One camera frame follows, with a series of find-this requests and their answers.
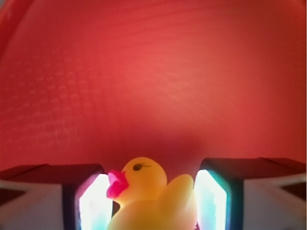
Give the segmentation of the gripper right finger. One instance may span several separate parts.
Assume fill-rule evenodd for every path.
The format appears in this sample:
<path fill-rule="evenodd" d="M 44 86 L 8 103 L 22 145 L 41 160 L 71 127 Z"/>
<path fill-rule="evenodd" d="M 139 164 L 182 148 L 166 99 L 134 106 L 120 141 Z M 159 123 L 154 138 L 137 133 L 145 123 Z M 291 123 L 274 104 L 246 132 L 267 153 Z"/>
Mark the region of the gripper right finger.
<path fill-rule="evenodd" d="M 304 230 L 307 173 L 288 158 L 205 158 L 196 174 L 201 230 Z"/>

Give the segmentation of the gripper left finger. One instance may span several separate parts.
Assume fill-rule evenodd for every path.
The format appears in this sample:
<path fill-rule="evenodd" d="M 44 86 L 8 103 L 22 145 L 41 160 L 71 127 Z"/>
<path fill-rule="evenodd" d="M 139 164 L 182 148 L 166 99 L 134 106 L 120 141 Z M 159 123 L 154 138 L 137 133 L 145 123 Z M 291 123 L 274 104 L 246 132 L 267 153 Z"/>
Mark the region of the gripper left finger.
<path fill-rule="evenodd" d="M 105 230 L 113 204 L 100 164 L 20 165 L 0 172 L 2 230 Z"/>

